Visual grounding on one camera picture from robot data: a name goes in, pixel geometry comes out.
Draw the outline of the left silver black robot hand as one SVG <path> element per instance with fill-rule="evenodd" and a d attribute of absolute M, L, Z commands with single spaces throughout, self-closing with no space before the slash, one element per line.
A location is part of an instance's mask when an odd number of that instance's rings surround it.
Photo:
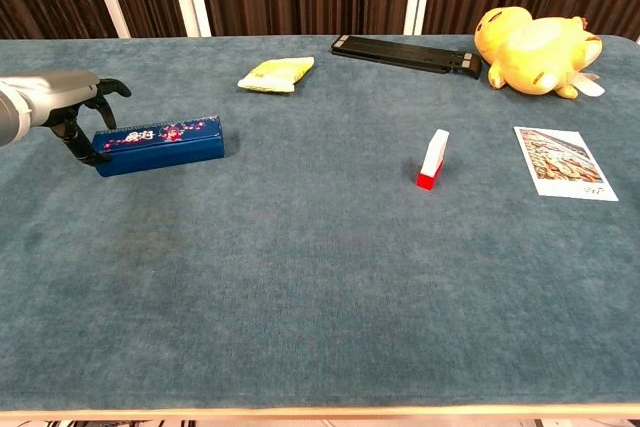
<path fill-rule="evenodd" d="M 131 95 L 114 78 L 100 78 L 88 70 L 48 70 L 14 73 L 1 78 L 1 144 L 14 143 L 29 129 L 47 127 L 61 139 L 77 160 L 99 166 L 111 160 L 95 150 L 77 122 L 85 105 L 98 111 L 109 129 L 116 121 L 106 96 Z"/>

